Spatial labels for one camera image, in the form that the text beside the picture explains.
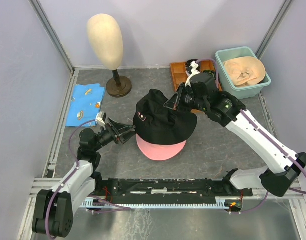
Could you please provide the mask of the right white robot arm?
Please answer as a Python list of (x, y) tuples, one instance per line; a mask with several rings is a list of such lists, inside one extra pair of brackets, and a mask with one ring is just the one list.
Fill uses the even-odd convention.
[(270, 134), (235, 96), (220, 91), (216, 81), (199, 73), (181, 83), (164, 107), (189, 112), (198, 110), (213, 122), (231, 131), (251, 147), (266, 166), (249, 170), (232, 170), (222, 183), (224, 193), (235, 195), (243, 189), (265, 189), (276, 197), (296, 191), (292, 184), (303, 174), (306, 177), (306, 153), (296, 153)]

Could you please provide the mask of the beige mannequin head stand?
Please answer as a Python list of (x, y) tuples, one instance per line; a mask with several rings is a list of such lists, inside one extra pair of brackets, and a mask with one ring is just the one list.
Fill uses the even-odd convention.
[(106, 84), (107, 93), (122, 98), (132, 90), (132, 82), (118, 72), (123, 56), (123, 36), (118, 22), (108, 14), (91, 17), (86, 25), (90, 45), (103, 66), (112, 71), (112, 78)]

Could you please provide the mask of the pink bucket hat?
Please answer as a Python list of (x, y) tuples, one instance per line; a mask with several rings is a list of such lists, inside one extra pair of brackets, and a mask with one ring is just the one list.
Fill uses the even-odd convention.
[(179, 154), (185, 147), (187, 141), (173, 145), (159, 145), (144, 141), (139, 135), (136, 135), (136, 143), (140, 151), (150, 160), (166, 161)]

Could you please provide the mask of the wooden compartment tray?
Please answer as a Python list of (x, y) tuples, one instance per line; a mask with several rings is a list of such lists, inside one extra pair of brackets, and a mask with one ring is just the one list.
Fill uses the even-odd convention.
[[(200, 96), (200, 110), (192, 111), (199, 111), (209, 118), (220, 120), (222, 118), (222, 113), (219, 110), (219, 105), (222, 97), (219, 90), (219, 74), (216, 62), (212, 59), (202, 60), (201, 62), (198, 61), (200, 65), (200, 74), (196, 74), (190, 78), (188, 78), (186, 74), (185, 63), (186, 62), (176, 62), (170, 64), (174, 89), (177, 92), (181, 83), (196, 88)], [(215, 71), (217, 79), (215, 80), (206, 73), (203, 73), (204, 70)]]

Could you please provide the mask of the black smiley bucket hat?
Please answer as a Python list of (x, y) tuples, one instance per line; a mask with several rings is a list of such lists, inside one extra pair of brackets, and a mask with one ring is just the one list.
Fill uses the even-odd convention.
[(150, 89), (136, 104), (133, 125), (137, 135), (154, 145), (175, 145), (188, 140), (198, 119), (194, 113), (164, 107), (168, 99), (157, 89)]

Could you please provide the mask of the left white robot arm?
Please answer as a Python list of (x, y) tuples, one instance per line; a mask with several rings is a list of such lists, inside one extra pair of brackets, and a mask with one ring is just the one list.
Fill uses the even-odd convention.
[(42, 189), (37, 194), (32, 231), (51, 240), (67, 237), (81, 204), (90, 194), (99, 195), (104, 189), (101, 173), (96, 171), (101, 160), (99, 150), (110, 143), (123, 145), (135, 134), (134, 125), (118, 123), (110, 118), (98, 133), (91, 128), (83, 129), (71, 170), (51, 189)]

